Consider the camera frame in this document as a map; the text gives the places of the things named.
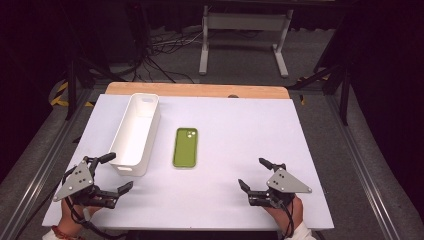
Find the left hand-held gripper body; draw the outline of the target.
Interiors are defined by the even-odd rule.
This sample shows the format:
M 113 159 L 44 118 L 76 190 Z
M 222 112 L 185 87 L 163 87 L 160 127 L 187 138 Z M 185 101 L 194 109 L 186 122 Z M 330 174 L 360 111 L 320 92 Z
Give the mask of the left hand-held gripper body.
M 113 209 L 118 194 L 102 191 L 95 185 L 94 176 L 99 157 L 85 156 L 83 160 L 68 170 L 63 178 L 62 187 L 53 197 L 54 202 L 70 197 L 72 202 L 83 206 L 96 206 Z

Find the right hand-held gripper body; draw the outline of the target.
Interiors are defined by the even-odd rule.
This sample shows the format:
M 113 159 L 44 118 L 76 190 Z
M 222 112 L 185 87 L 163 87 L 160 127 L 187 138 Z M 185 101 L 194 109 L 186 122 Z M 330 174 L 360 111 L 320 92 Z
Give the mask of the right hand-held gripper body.
M 285 164 L 275 164 L 273 175 L 266 181 L 266 191 L 251 191 L 247 194 L 251 206 L 286 209 L 296 193 L 311 193 L 312 189 L 290 174 Z

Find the white plastic storage bin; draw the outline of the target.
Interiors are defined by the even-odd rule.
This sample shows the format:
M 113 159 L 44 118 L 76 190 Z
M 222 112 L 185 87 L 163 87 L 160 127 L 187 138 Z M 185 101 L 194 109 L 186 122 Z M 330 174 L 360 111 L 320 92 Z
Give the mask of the white plastic storage bin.
M 126 106 L 110 151 L 110 165 L 122 176 L 143 176 L 148 168 L 161 114 L 156 94 L 133 94 Z

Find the green phone case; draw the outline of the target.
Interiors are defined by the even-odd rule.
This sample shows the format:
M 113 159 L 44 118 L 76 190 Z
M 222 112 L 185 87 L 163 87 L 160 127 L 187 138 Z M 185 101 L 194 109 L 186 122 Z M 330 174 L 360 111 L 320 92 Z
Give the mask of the green phone case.
M 196 128 L 178 128 L 176 131 L 173 165 L 193 168 L 197 162 L 198 131 Z

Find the person's right hand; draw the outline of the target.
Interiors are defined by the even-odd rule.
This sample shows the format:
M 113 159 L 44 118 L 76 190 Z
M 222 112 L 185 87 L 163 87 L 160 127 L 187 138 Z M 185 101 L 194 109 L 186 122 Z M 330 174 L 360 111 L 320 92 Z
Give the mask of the person's right hand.
M 282 209 L 265 207 L 264 210 L 274 219 L 281 231 L 285 234 L 291 230 L 295 230 L 303 222 L 303 203 L 298 197 L 295 197 L 288 206 L 288 212 L 291 216 L 288 216 Z

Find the white table cover sheet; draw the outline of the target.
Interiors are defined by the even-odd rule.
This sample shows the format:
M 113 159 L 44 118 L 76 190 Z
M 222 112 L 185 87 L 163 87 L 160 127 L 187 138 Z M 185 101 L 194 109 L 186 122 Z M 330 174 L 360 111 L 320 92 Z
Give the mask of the white table cover sheet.
M 92 221 L 107 229 L 258 230 L 276 225 L 248 203 L 238 183 L 263 190 L 272 173 L 259 163 L 283 163 L 312 189 L 302 195 L 304 221 L 314 230 L 333 220 L 293 101 L 278 99 L 165 97 L 146 173 L 115 209 L 102 209 Z M 196 128 L 197 162 L 173 165 L 176 131 Z

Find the black metal stand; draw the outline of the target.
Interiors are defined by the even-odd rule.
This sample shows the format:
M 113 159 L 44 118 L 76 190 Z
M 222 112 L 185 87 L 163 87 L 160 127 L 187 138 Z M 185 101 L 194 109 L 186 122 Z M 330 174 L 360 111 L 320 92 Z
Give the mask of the black metal stand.
M 100 75 L 103 79 L 124 82 L 124 73 L 113 73 L 86 58 L 75 57 L 69 62 L 67 70 L 67 120 L 70 120 L 77 110 L 77 83 L 80 83 L 83 89 L 91 89 L 95 85 L 95 78 L 97 75 Z
M 295 84 L 287 86 L 288 90 L 301 90 L 306 86 L 326 78 L 321 90 L 324 95 L 334 95 L 338 88 L 341 88 L 339 101 L 339 117 L 342 123 L 347 126 L 347 109 L 349 99 L 349 88 L 351 83 L 350 73 L 344 65 L 335 65 L 324 70 L 319 70 L 309 77 L 301 77 Z

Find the yellow black floor tape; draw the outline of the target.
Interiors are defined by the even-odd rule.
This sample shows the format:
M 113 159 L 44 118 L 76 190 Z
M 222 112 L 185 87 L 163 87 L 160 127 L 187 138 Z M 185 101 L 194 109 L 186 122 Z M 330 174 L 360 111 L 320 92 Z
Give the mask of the yellow black floor tape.
M 69 106 L 69 102 L 67 100 L 63 100 L 62 99 L 62 95 L 65 93 L 65 91 L 68 88 L 68 82 L 66 80 L 64 80 L 59 88 L 57 89 L 53 99 L 50 101 L 50 105 L 51 106 L 63 106 L 63 107 L 68 107 Z

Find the aluminium floor rail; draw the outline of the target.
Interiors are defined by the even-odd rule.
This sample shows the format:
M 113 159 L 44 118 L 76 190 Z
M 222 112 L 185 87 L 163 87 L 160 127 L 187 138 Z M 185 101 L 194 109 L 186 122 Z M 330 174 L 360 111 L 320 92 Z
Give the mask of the aluminium floor rail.
M 56 189 L 68 168 L 99 90 L 79 92 L 76 112 L 55 106 L 7 177 L 0 183 L 0 240 L 36 240 L 47 231 L 42 225 Z
M 338 96 L 326 97 L 384 238 L 424 239 L 419 214 L 380 152 L 356 98 L 348 102 L 347 125 L 341 120 L 338 100 Z

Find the white metal stand frame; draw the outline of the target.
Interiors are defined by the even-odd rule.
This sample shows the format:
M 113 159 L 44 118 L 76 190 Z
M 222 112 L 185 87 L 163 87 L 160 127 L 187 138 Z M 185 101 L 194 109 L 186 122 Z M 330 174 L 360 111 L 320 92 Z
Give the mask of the white metal stand frame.
M 210 30 L 275 31 L 280 33 L 280 39 L 278 43 L 272 45 L 273 54 L 281 77 L 287 78 L 289 73 L 282 49 L 293 13 L 293 10 L 288 10 L 282 15 L 215 13 L 210 12 L 209 7 L 205 5 L 202 17 L 202 48 L 199 74 L 207 74 L 209 55 L 208 35 Z

